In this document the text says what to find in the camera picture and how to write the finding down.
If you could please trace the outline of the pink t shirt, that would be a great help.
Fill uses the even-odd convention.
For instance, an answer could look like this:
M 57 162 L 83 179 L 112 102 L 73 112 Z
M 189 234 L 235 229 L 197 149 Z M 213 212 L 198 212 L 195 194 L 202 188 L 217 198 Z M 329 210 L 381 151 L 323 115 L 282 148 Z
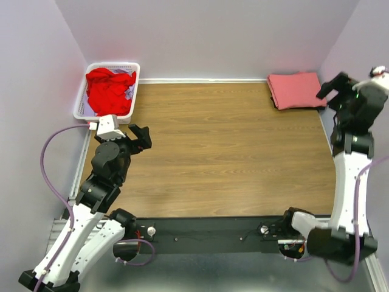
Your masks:
M 280 110 L 292 107 L 327 106 L 325 99 L 316 97 L 320 90 L 320 82 L 315 72 L 270 74 L 267 76 L 267 84 Z

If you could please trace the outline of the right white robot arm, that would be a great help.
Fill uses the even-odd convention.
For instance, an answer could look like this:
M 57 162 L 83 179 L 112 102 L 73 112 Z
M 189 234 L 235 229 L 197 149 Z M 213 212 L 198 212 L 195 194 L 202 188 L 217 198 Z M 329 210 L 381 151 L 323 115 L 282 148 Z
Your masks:
M 340 72 L 321 85 L 317 98 L 324 99 L 331 91 L 336 92 L 328 102 L 335 112 L 331 145 L 336 186 L 331 217 L 324 224 L 305 210 L 290 208 L 290 217 L 279 226 L 284 237 L 300 234 L 306 240 L 307 256 L 352 265 L 375 253 L 378 246 L 367 222 L 367 180 L 374 157 L 370 128 L 388 99 L 388 69 L 373 68 L 361 82 Z

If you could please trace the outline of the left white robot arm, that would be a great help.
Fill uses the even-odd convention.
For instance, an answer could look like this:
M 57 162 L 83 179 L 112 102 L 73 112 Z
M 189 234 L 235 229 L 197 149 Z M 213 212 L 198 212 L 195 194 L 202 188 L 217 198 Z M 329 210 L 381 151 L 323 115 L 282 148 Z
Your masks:
M 46 254 L 31 270 L 23 271 L 18 282 L 30 291 L 79 291 L 80 282 L 100 257 L 120 240 L 129 240 L 137 230 L 136 218 L 117 209 L 90 237 L 120 194 L 131 156 L 152 147 L 150 129 L 129 125 L 131 139 L 113 124 L 90 123 L 97 130 L 92 171 L 81 184 L 73 206 L 67 205 L 69 219 Z

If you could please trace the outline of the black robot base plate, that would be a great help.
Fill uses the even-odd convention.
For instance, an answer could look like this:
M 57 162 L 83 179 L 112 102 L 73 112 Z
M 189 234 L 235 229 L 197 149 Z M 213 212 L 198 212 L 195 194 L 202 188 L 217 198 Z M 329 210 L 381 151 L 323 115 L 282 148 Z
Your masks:
M 282 226 L 281 216 L 138 218 L 134 232 L 125 238 L 144 243 L 118 243 L 114 252 L 130 257 L 136 251 L 150 254 L 222 254 L 260 252 L 296 262 L 311 259 L 306 240 Z

